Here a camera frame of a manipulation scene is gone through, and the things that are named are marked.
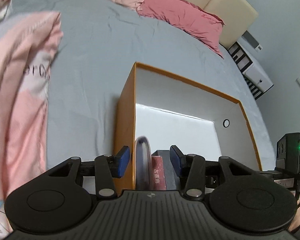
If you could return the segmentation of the person's right hand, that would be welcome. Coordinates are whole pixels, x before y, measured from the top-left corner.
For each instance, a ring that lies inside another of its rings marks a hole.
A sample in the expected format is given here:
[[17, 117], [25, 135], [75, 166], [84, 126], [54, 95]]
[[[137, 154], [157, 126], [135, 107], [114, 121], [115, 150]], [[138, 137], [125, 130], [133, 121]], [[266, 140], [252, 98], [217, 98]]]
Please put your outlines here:
[[297, 212], [288, 228], [288, 231], [289, 232], [295, 231], [299, 227], [300, 227], [300, 208], [297, 210]]

